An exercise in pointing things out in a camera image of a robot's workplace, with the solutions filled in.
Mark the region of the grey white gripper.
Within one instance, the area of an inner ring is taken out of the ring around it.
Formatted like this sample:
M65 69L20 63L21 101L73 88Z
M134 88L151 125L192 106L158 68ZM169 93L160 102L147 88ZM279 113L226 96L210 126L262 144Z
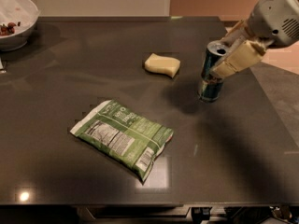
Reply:
M227 78L258 63L266 46L251 41L250 30L261 39L271 39L271 48L285 48L299 40L299 0L260 0L248 20L241 20L221 39L235 48L211 68L215 78Z

